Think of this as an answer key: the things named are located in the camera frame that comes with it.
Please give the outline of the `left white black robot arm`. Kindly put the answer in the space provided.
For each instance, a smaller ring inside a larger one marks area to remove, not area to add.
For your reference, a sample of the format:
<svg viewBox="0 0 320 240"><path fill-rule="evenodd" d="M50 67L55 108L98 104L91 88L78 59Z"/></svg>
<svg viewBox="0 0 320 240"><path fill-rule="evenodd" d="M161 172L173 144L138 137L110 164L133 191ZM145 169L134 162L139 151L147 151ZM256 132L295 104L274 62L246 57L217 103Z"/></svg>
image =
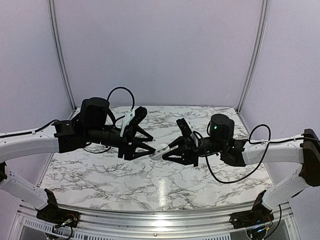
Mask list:
<svg viewBox="0 0 320 240"><path fill-rule="evenodd" d="M83 100L80 112L71 120L53 120L45 127L25 132L6 133L0 137L0 188L29 203L53 223L63 219L54 194L39 188L9 169L6 161L37 154L68 153L83 149L89 143L116 148L118 158L134 160L153 154L147 145L153 137L139 127L147 109L129 111L121 128L107 125L107 117L115 120L110 103L101 97Z"/></svg>

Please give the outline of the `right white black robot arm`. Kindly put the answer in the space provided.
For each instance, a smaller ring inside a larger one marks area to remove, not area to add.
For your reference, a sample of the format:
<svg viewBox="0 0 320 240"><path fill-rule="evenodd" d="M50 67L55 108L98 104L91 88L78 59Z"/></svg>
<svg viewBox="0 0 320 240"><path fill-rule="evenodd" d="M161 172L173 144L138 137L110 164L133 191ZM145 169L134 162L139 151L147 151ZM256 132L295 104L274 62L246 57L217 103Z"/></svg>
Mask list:
<svg viewBox="0 0 320 240"><path fill-rule="evenodd" d="M312 129L289 138L272 140L234 139L235 122L224 114L214 114L207 126L207 137L192 131L184 118L176 121L181 136L163 149L161 158L181 165L197 166L199 158L219 154L232 167L288 162L299 167L273 188L261 192L247 219L258 224L277 205L303 190L320 185L320 140Z"/></svg>

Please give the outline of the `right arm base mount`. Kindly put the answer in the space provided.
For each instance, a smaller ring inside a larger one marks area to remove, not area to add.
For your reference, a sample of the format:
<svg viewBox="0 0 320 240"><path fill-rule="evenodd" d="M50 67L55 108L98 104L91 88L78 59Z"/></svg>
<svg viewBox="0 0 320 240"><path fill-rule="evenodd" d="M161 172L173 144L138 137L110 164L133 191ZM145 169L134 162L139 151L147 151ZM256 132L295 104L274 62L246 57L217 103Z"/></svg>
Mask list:
<svg viewBox="0 0 320 240"><path fill-rule="evenodd" d="M266 190L257 196L250 210L235 212L230 215L229 222L233 225L234 229L247 228L274 220L272 210L263 205L265 193Z"/></svg>

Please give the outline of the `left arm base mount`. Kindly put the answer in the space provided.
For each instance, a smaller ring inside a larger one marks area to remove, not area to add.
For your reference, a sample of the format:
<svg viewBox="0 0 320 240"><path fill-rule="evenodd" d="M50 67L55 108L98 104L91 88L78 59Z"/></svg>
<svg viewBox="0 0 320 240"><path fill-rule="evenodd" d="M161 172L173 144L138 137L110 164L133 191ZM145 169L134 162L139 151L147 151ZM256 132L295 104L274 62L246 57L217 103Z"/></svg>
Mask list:
<svg viewBox="0 0 320 240"><path fill-rule="evenodd" d="M76 228L80 213L78 211L60 208L54 193L46 188L44 192L46 193L47 200L42 209L36 209L36 217L40 220L55 224L56 228L65 226Z"/></svg>

